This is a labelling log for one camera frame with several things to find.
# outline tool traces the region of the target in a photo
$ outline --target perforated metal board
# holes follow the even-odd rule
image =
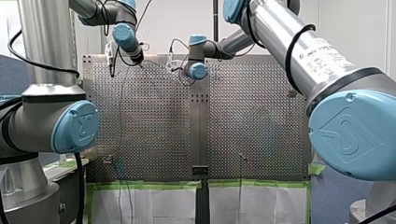
[[[209,177],[307,177],[304,97],[293,95],[275,59],[247,56],[209,64]]]
[[[166,55],[149,59],[164,66]],[[101,112],[89,181],[192,179],[193,165],[209,165],[210,178],[304,179],[304,99],[288,97],[274,59],[207,64],[210,80],[185,87],[154,63],[127,72],[119,62],[111,78],[105,56],[87,55],[84,89]]]
[[[84,61],[84,86],[101,116],[89,180],[191,179],[189,87],[154,63],[128,68],[119,61],[110,77],[106,57]]]

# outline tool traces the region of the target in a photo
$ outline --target label on robot arm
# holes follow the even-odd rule
[[[311,74],[327,80],[331,73],[344,71],[348,67],[355,65],[340,54],[332,45],[325,39],[316,38],[317,44],[309,49],[306,49],[299,55],[299,63],[305,67]]]

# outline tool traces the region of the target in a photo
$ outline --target blue joint cap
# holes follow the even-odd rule
[[[136,48],[134,29],[127,23],[119,23],[114,27],[113,37],[116,43],[125,51],[134,51]]]
[[[121,2],[127,4],[128,6],[130,6],[134,12],[136,12],[136,1],[135,0],[120,0]]]
[[[80,152],[90,146],[99,128],[99,113],[89,101],[70,105],[52,131],[51,147],[59,154]]]
[[[245,0],[224,0],[223,17],[229,23],[238,23],[241,20]]]
[[[206,42],[206,35],[190,35],[190,45],[198,45]]]
[[[309,119],[319,156],[341,174],[396,180],[396,97],[378,91],[340,91],[324,99]]]
[[[194,63],[190,67],[190,77],[192,79],[201,80],[207,75],[206,65],[203,63]]]

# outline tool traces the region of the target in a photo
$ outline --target gray wall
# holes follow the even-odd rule
[[[367,197],[373,182],[352,179],[330,166],[312,177],[312,224],[344,224],[349,222],[349,206]]]

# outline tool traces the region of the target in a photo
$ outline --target green tape border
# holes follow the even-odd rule
[[[212,189],[239,188],[242,186],[257,186],[284,189],[306,189],[305,221],[311,223],[311,182],[310,181],[275,181],[254,179],[217,179],[208,180]]]
[[[201,181],[179,182],[146,182],[146,181],[116,181],[108,183],[92,183],[87,185],[87,202],[84,213],[88,224],[92,224],[93,194],[99,190],[139,189],[139,190],[175,190],[175,189],[200,189]]]

